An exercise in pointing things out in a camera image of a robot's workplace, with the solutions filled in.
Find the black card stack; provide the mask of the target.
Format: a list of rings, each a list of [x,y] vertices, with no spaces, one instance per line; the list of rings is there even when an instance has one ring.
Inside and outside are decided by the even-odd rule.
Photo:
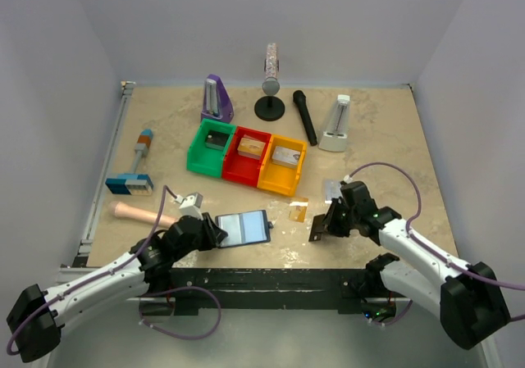
[[[229,139],[229,133],[210,129],[206,134],[204,145],[206,148],[223,151],[226,148]]]

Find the black credit card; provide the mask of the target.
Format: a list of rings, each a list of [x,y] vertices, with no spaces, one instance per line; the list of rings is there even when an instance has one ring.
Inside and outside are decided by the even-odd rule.
[[[327,234],[325,217],[325,215],[317,215],[313,217],[313,222],[308,237],[308,241],[310,243],[321,241],[322,238]]]

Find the purple metronome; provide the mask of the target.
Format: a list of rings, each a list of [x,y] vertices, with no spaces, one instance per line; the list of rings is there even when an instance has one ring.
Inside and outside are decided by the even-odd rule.
[[[214,74],[208,75],[204,80],[200,120],[211,119],[229,124],[233,117],[233,105],[221,78]]]

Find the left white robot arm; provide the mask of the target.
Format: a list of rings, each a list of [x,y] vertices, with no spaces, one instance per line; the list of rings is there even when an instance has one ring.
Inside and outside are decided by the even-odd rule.
[[[106,307],[111,300],[164,294],[174,263],[193,251],[219,248],[228,233],[208,213],[182,216],[169,229],[154,230],[110,264],[59,286],[23,289],[7,315],[7,354],[30,363],[61,342],[62,331]]]

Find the green plastic bin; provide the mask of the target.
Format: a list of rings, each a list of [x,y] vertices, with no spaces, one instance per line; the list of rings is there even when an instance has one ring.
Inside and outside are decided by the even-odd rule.
[[[235,125],[211,119],[202,120],[187,152],[186,169],[221,178],[223,162],[235,130]]]

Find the white silver credit card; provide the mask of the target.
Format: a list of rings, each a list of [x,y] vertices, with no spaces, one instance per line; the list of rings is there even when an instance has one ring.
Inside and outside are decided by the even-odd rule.
[[[322,183],[324,203],[330,204],[333,199],[340,197],[340,181],[336,179],[325,179]]]

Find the orange credit card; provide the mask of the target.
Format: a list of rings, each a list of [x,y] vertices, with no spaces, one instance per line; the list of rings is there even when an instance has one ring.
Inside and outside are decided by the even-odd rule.
[[[308,198],[291,198],[288,219],[294,222],[304,223],[308,209]]]

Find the glitter microphone on stand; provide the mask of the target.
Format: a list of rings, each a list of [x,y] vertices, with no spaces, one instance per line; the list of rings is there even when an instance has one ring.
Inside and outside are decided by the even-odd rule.
[[[267,45],[264,61],[265,79],[262,82],[262,90],[267,96],[275,96],[280,90],[278,81],[279,58],[276,43]]]

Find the navy blue card holder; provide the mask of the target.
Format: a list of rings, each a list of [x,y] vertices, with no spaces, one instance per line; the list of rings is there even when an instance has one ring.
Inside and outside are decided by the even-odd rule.
[[[217,216],[215,223],[227,233],[219,248],[236,248],[271,241],[273,223],[267,218],[265,210]]]

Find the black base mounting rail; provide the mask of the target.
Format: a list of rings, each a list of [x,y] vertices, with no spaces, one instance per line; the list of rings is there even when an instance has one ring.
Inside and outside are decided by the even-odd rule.
[[[140,292],[140,297],[171,297],[178,316],[194,316],[201,308],[328,310],[361,314],[362,305],[381,307],[407,298],[381,285],[379,277],[364,269],[227,269],[173,268],[170,274]]]

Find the white card stack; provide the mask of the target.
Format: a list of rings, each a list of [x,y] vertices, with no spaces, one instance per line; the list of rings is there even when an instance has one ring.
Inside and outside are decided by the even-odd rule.
[[[296,168],[299,164],[301,151],[282,146],[276,146],[272,154],[272,162],[278,166]]]

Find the black handheld microphone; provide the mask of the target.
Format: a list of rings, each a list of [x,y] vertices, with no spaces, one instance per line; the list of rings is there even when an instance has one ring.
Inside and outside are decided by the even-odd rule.
[[[303,122],[304,130],[305,130],[305,133],[307,135],[310,145],[317,146],[317,135],[313,127],[311,116],[308,111],[306,95],[304,94],[302,90],[296,90],[294,91],[292,98],[293,98],[294,105],[297,107],[299,111],[299,115],[300,115],[301,121]]]

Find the red plastic bin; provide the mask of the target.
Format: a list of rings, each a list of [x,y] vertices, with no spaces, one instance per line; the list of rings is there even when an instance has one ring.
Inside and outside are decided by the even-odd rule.
[[[272,135],[267,132],[237,126],[223,161],[221,177],[233,183],[256,188],[271,137]],[[241,154],[238,147],[241,140],[245,138],[262,143],[262,151],[258,157]]]

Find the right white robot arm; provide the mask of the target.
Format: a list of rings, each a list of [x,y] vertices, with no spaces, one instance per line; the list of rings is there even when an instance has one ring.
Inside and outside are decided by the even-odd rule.
[[[362,288],[383,296],[398,293],[434,315],[449,338],[468,350],[505,327],[511,315],[494,271],[472,265],[437,247],[390,207],[378,207],[365,183],[340,186],[340,196],[313,219],[310,241],[345,238],[356,230],[386,249],[366,264]]]

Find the orange card stack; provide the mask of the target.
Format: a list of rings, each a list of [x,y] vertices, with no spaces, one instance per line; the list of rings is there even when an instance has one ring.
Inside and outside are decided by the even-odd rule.
[[[260,159],[264,148],[265,143],[263,141],[244,136],[239,141],[237,152],[242,157]]]

